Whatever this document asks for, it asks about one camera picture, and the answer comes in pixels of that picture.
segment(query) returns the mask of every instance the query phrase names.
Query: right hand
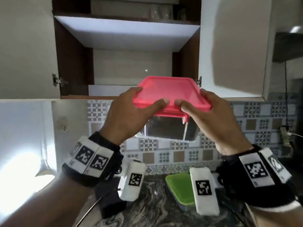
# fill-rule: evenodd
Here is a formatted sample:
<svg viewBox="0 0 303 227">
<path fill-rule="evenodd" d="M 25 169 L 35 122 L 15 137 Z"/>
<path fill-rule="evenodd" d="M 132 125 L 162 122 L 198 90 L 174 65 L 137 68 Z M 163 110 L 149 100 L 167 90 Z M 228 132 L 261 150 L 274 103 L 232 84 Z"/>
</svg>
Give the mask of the right hand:
<svg viewBox="0 0 303 227">
<path fill-rule="evenodd" d="M 189 114 L 201 131 L 215 142 L 217 150 L 223 155 L 238 154 L 253 148 L 238 125 L 229 102 L 213 92 L 200 90 L 200 94 L 212 105 L 209 112 L 196 109 L 191 103 L 177 99 L 175 105 Z"/>
</svg>

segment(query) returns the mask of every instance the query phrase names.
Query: hand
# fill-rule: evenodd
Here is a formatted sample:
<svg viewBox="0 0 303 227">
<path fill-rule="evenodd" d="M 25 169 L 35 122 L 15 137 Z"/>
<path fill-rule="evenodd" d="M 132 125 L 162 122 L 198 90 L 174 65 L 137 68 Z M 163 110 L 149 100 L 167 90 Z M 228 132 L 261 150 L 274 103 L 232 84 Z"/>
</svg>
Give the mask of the hand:
<svg viewBox="0 0 303 227">
<path fill-rule="evenodd" d="M 168 99 L 159 99 L 151 106 L 137 108 L 132 102 L 142 87 L 132 87 L 112 102 L 100 135 L 116 145 L 137 134 L 147 121 L 169 103 Z"/>
<path fill-rule="evenodd" d="M 252 149 L 253 146 L 242 133 L 229 102 L 213 92 L 200 90 L 200 94 L 212 105 L 210 112 L 196 109 L 191 103 L 177 99 L 175 105 L 189 114 L 201 131 L 216 143 L 223 155 L 232 155 Z"/>
</svg>

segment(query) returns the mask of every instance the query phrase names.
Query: green lid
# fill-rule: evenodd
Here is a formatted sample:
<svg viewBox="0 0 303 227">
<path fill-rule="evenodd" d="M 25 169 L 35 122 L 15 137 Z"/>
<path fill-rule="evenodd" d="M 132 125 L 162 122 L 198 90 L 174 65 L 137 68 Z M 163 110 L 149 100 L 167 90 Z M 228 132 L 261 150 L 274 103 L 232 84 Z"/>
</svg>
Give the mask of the green lid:
<svg viewBox="0 0 303 227">
<path fill-rule="evenodd" d="M 184 206 L 195 204 L 194 192 L 192 190 L 189 173 L 182 172 L 178 174 L 167 175 L 165 180 L 180 204 Z"/>
</svg>

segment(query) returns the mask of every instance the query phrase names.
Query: cabinet hinge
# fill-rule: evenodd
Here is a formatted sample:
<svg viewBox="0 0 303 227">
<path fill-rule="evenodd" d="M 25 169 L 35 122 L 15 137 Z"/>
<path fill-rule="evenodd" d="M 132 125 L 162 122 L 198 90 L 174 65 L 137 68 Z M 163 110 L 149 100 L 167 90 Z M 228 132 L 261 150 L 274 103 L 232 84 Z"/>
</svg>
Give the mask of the cabinet hinge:
<svg viewBox="0 0 303 227">
<path fill-rule="evenodd" d="M 60 84 L 60 86 L 63 87 L 65 84 L 68 84 L 68 82 L 63 80 L 62 77 L 58 79 L 57 76 L 53 74 L 53 86 L 56 87 L 58 84 Z"/>
<path fill-rule="evenodd" d="M 201 87 L 201 83 L 202 83 L 202 76 L 200 76 L 200 78 L 198 80 L 195 80 L 196 84 Z"/>
</svg>

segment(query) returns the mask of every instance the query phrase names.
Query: finger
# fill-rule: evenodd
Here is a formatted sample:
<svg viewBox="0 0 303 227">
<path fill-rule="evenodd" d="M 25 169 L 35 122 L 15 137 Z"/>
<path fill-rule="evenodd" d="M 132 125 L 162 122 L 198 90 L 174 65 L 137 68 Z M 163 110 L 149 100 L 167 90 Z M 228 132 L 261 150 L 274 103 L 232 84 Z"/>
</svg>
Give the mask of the finger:
<svg viewBox="0 0 303 227">
<path fill-rule="evenodd" d="M 128 89 L 126 92 L 124 92 L 124 94 L 127 96 L 127 97 L 134 97 L 135 94 L 139 93 L 140 91 L 143 90 L 143 87 L 131 87 L 130 89 Z"/>
<path fill-rule="evenodd" d="M 177 99 L 175 100 L 175 105 L 180 107 L 181 111 L 189 114 L 191 117 L 197 116 L 201 113 L 200 110 L 195 108 L 191 103 L 186 100 Z"/>
<path fill-rule="evenodd" d="M 167 98 L 159 99 L 156 102 L 154 102 L 151 106 L 143 108 L 142 110 L 150 118 L 156 112 L 163 110 L 168 104 L 169 104 L 169 99 Z"/>
<path fill-rule="evenodd" d="M 200 94 L 201 96 L 206 98 L 212 105 L 219 102 L 222 99 L 219 96 L 217 96 L 215 93 L 206 91 L 203 88 L 200 89 Z"/>
</svg>

